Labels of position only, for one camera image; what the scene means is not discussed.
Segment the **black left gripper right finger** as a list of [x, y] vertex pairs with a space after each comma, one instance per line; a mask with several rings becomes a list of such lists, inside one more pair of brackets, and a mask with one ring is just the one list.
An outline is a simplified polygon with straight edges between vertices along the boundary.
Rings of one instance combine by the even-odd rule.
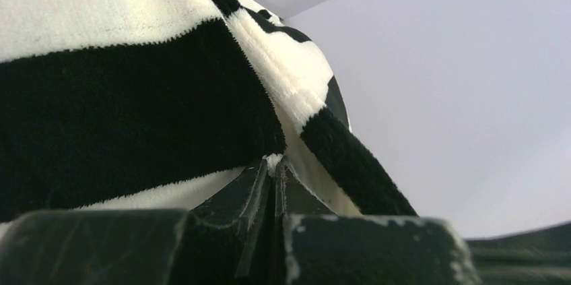
[[275, 169], [274, 284], [480, 284], [448, 222], [339, 216], [292, 174]]

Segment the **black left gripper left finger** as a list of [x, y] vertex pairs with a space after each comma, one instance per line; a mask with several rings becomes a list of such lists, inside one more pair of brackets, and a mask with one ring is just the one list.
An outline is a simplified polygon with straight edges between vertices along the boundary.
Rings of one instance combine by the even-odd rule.
[[1, 240], [2, 284], [255, 284], [267, 164], [193, 210], [38, 211]]

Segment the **black white striped pillowcase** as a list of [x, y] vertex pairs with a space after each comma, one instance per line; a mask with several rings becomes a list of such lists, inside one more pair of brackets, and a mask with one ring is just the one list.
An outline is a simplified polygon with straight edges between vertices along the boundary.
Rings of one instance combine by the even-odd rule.
[[1, 0], [1, 223], [192, 209], [253, 161], [338, 214], [414, 216], [305, 34], [253, 0]]

